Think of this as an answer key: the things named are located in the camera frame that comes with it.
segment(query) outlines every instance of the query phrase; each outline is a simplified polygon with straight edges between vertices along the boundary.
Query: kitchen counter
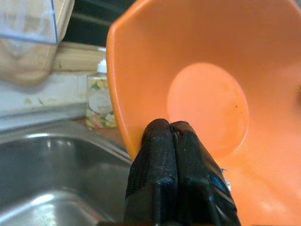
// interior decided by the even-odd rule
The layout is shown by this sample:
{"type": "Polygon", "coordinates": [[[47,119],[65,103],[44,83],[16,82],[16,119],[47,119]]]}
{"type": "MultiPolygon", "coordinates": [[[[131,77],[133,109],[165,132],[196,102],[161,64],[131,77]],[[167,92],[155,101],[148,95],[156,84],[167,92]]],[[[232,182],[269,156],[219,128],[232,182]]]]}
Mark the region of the kitchen counter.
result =
{"type": "MultiPolygon", "coordinates": [[[[76,120],[78,123],[85,125],[85,118],[76,120]]],[[[113,141],[115,141],[117,144],[121,146],[125,146],[121,137],[121,133],[118,128],[112,128],[112,129],[95,129],[96,133],[101,134],[113,141]]]]}

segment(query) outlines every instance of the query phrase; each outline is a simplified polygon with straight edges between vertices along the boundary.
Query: stainless steel sink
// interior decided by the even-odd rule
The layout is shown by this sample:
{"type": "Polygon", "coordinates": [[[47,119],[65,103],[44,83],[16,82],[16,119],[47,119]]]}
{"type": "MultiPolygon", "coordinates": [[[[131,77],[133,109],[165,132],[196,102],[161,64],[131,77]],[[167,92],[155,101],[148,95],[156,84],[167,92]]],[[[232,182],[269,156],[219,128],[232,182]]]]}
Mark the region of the stainless steel sink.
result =
{"type": "Polygon", "coordinates": [[[124,148],[72,121],[0,134],[0,225],[120,221],[130,164],[124,148]]]}

